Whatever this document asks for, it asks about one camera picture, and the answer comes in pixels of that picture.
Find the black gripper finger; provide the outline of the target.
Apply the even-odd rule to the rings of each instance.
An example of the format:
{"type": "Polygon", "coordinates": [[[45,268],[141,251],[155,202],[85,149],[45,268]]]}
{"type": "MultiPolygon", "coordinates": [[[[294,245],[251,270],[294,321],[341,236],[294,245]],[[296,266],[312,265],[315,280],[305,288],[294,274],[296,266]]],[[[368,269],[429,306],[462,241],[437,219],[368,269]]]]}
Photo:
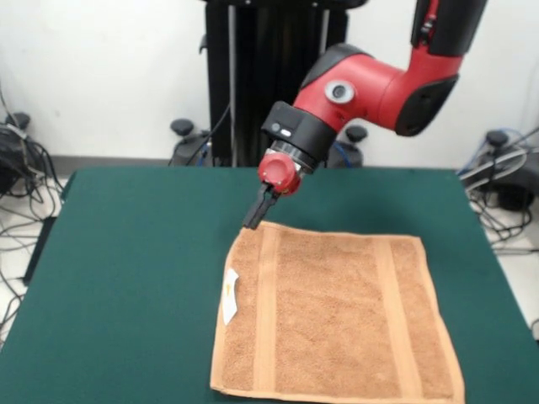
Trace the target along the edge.
{"type": "Polygon", "coordinates": [[[267,191],[259,204],[259,207],[254,213],[252,220],[252,228],[256,230],[260,222],[265,218],[268,210],[277,202],[279,194],[274,191],[267,191]]]}
{"type": "Polygon", "coordinates": [[[270,186],[266,183],[263,183],[257,193],[257,197],[251,208],[248,210],[248,213],[246,214],[245,218],[243,219],[243,227],[244,228],[252,228],[252,220],[255,211],[259,207],[260,202],[262,201],[262,198],[264,197],[264,193],[270,191],[270,186]]]}

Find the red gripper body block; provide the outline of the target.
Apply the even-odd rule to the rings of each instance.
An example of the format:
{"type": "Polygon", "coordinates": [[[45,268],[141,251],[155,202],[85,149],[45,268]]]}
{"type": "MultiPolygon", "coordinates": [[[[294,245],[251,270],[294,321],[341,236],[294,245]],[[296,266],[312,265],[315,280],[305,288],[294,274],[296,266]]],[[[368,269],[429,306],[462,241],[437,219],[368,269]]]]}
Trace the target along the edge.
{"type": "Polygon", "coordinates": [[[301,166],[281,152],[271,152],[264,155],[258,175],[262,183],[266,183],[281,195],[294,194],[301,183],[301,166]]]}

